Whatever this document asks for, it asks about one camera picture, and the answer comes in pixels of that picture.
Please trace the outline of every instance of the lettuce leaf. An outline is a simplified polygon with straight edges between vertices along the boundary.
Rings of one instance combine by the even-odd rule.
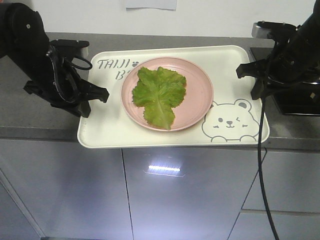
[[[132,90],[134,104],[144,107],[148,124],[170,130],[176,117],[172,108],[179,106],[186,95],[186,78],[161,66],[157,70],[142,67],[137,75],[139,80]]]

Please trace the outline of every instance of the cabinet door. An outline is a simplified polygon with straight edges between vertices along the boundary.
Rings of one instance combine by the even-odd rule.
[[[320,154],[269,151],[263,177],[271,210],[320,213]],[[264,210],[259,179],[243,206]]]
[[[0,183],[0,239],[39,240],[40,237]]]
[[[0,140],[0,168],[47,237],[132,239],[120,149]]]
[[[272,215],[281,240],[316,240],[320,236],[320,217],[310,215]],[[266,214],[241,213],[229,240],[274,240]]]
[[[256,151],[124,149],[135,240],[226,240],[257,171]]]

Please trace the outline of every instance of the robotic arm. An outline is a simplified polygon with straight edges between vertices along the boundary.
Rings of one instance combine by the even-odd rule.
[[[87,41],[49,41],[38,12],[22,3],[0,4],[0,58],[8,56],[31,79],[24,90],[48,101],[51,106],[87,118],[89,100],[106,102],[109,93],[83,80],[76,69],[92,65],[82,57]],[[88,64],[75,65],[74,58]]]
[[[236,70],[238,78],[256,78],[252,99],[274,95],[285,105],[308,102],[305,109],[312,105],[313,115],[320,115],[320,0],[302,26],[259,21],[252,36],[274,40],[266,59],[241,64]]]

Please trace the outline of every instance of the gray countertop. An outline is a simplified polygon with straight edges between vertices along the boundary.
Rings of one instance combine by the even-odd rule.
[[[80,33],[48,33],[50,40],[72,39],[90,42],[89,56],[104,51],[162,49],[237,45],[244,48],[250,60],[252,47],[272,47],[273,41],[256,38],[142,36]],[[0,139],[33,139],[77,141],[79,118],[53,108],[38,96],[27,94],[23,87],[28,77],[8,58],[0,59]],[[78,70],[88,79],[88,72]],[[320,118],[284,116],[271,97],[266,101],[270,137],[267,148],[320,151]]]

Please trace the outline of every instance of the bear cartoon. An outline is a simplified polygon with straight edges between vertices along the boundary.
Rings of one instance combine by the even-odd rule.
[[[234,103],[212,106],[202,123],[203,133],[211,138],[211,142],[241,142],[256,140],[259,133],[259,123],[250,112],[252,105],[248,100],[237,99]]]

